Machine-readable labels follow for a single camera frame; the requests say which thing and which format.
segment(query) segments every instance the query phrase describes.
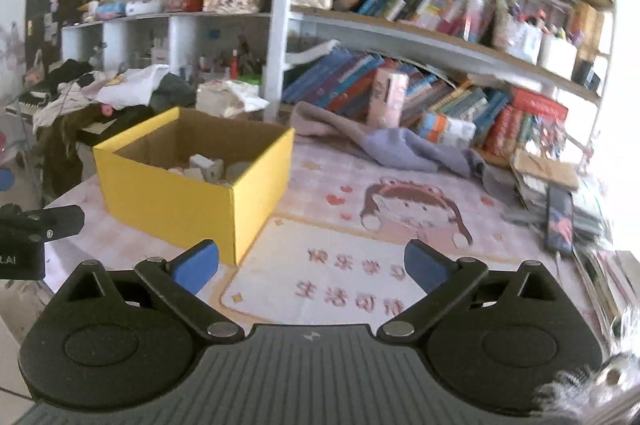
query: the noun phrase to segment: shelf post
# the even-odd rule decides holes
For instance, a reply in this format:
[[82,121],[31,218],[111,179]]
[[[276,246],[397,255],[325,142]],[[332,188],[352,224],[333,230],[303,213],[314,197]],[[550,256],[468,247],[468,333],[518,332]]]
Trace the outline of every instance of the shelf post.
[[266,72],[263,78],[264,98],[269,101],[264,112],[265,122],[276,120],[280,109],[290,8],[291,0],[273,0],[271,3],[269,47]]

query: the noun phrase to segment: yellow box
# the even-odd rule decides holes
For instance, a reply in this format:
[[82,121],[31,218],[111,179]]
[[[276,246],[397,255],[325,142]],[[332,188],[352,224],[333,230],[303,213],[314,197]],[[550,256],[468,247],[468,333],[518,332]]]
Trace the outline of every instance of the yellow box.
[[[294,132],[174,108],[94,147],[102,194],[119,221],[180,248],[213,239],[238,264],[287,189]],[[193,154],[252,166],[228,187],[167,172]]]

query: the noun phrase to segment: small white box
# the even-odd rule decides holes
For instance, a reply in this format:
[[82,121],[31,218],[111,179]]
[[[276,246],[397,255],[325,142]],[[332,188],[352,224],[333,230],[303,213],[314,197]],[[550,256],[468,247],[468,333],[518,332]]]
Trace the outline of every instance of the small white box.
[[578,49],[565,39],[543,35],[538,65],[562,78],[571,80]]

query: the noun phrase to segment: pink object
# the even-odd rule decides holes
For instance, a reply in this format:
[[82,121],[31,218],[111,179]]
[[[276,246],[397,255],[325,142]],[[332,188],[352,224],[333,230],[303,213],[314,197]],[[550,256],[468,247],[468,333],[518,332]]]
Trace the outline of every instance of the pink object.
[[409,77],[404,73],[379,68],[373,82],[367,125],[370,128],[397,128]]

